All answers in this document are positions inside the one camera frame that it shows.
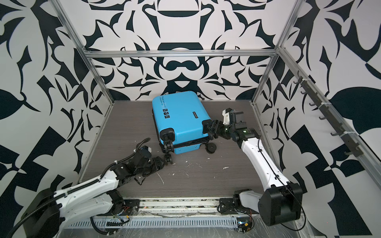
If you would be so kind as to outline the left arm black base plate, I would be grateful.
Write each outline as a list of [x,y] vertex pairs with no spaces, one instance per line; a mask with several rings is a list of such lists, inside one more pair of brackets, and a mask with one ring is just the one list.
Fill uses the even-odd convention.
[[140,199],[125,199],[121,204],[114,205],[112,209],[104,214],[98,214],[97,216],[130,216],[139,211]]

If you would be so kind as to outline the blue hard-shell suitcase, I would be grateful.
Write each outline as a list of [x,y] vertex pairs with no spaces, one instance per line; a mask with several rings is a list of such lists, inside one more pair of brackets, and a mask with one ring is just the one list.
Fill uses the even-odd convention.
[[212,120],[196,93],[192,91],[162,95],[152,100],[152,115],[158,142],[166,162],[171,153],[198,150],[202,144],[213,154],[217,146],[210,142],[206,128]]

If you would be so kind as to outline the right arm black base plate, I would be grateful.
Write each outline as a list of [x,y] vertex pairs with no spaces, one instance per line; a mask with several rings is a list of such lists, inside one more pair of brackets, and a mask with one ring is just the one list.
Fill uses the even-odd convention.
[[217,212],[223,214],[223,215],[229,215],[229,214],[259,214],[256,211],[253,211],[249,208],[244,208],[242,206],[237,205],[234,202],[233,198],[220,198],[219,204],[217,206]]

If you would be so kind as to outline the aluminium frame rails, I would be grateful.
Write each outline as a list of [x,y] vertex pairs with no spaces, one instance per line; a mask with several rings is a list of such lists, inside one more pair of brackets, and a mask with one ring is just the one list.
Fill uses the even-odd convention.
[[[95,77],[97,83],[100,85],[101,90],[106,93],[106,98],[111,104],[114,104],[114,99],[110,92],[106,88],[104,81],[102,80],[99,72],[95,68],[94,63],[91,62],[93,58],[122,58],[122,57],[224,57],[224,56],[261,56],[271,57],[266,71],[263,75],[263,81],[260,82],[256,93],[251,99],[252,104],[255,104],[259,98],[259,92],[263,89],[266,80],[268,80],[270,71],[274,68],[278,58],[286,63],[293,75],[297,77],[297,73],[304,78],[309,78],[307,73],[296,63],[288,50],[284,47],[286,38],[291,31],[291,28],[297,21],[298,14],[301,12],[305,1],[296,1],[292,7],[291,13],[287,19],[285,28],[281,33],[280,40],[274,49],[263,50],[152,50],[152,51],[88,51],[82,45],[79,35],[76,33],[73,23],[70,21],[69,16],[65,12],[65,9],[60,1],[51,1],[53,10],[56,12],[60,22],[64,28],[68,31],[69,36],[72,37],[74,45],[78,49],[80,55],[85,61],[86,66],[90,69],[90,72]],[[357,139],[359,139],[360,147],[364,154],[357,157],[360,164],[367,171],[370,178],[377,186],[381,185],[381,162],[378,159],[376,153],[374,153],[365,141],[357,133]]]

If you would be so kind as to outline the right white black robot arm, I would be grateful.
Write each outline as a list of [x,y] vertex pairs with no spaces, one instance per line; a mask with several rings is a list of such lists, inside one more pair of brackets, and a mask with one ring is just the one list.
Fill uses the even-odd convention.
[[285,225],[301,218],[303,190],[278,169],[267,153],[261,136],[255,129],[249,128],[244,121],[244,113],[231,108],[222,113],[223,120],[214,120],[204,125],[204,130],[212,138],[222,137],[233,140],[249,158],[264,193],[250,189],[237,190],[233,196],[237,208],[259,213],[267,226]]

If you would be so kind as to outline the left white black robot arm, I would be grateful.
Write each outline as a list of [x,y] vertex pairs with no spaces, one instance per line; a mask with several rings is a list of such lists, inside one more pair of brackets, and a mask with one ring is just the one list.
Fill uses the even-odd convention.
[[138,178],[145,180],[173,162],[168,153],[153,157],[151,148],[145,145],[149,140],[144,139],[131,155],[114,161],[97,177],[55,192],[50,189],[39,192],[7,237],[23,228],[28,238],[52,238],[83,219],[124,212],[126,204],[118,188],[131,180],[142,184]]

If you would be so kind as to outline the black wall hook rack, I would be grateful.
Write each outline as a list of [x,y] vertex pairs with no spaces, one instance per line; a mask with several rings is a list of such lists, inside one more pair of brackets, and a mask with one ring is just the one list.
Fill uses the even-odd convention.
[[334,129],[331,136],[340,137],[348,147],[349,152],[345,154],[355,157],[362,156],[364,152],[360,147],[359,139],[356,138],[357,133],[350,128],[333,104],[329,102],[310,78],[302,77],[299,72],[297,73],[297,77],[298,79],[295,83],[304,89],[302,94],[307,94],[311,98],[312,103],[310,106],[317,108],[322,113],[322,117],[319,119],[328,121]]

